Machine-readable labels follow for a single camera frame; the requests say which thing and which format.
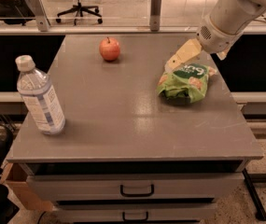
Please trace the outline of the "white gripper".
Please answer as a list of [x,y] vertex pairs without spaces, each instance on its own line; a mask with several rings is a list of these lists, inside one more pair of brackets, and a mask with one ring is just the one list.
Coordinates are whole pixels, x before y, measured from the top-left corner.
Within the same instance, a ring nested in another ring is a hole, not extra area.
[[197,57],[201,53],[202,48],[209,54],[216,53],[218,58],[223,61],[241,35],[229,35],[220,31],[212,23],[210,16],[206,15],[196,32],[198,40],[192,38],[186,41],[166,62],[164,70],[167,73],[173,72],[181,64],[185,64]]

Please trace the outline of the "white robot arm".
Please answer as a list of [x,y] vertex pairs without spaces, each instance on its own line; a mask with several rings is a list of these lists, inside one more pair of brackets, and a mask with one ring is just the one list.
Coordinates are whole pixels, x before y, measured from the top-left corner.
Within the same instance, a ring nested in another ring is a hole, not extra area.
[[185,42],[164,66],[166,73],[192,62],[204,50],[224,60],[252,20],[266,12],[266,0],[218,0],[202,19],[196,37]]

